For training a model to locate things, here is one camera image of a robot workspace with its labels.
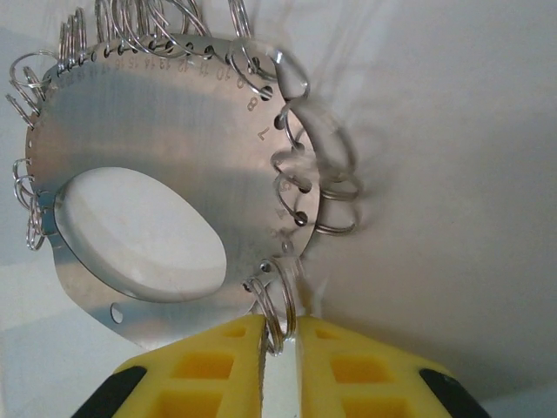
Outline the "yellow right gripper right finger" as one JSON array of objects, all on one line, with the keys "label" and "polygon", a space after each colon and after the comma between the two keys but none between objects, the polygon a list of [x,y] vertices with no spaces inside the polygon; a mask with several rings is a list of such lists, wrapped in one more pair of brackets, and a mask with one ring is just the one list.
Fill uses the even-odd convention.
[{"label": "yellow right gripper right finger", "polygon": [[303,417],[487,417],[446,367],[312,316],[296,327]]}]

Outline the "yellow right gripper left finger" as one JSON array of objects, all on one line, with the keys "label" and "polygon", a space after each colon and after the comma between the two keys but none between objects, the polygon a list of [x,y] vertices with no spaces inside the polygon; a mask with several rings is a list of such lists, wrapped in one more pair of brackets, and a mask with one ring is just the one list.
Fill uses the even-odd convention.
[{"label": "yellow right gripper left finger", "polygon": [[265,318],[250,314],[121,364],[76,417],[260,417]]}]

